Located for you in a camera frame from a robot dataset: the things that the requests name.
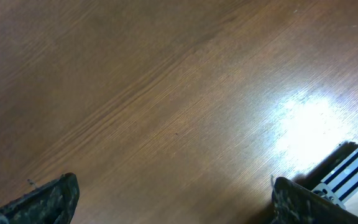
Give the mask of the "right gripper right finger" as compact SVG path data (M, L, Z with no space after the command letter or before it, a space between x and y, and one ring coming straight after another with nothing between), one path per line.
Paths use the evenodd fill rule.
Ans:
M274 224L358 224L358 217L297 183L270 179Z

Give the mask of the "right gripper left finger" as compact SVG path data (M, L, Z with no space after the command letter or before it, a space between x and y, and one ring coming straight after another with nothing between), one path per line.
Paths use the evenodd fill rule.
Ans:
M74 173L66 173L0 207L0 224L69 224L80 198Z

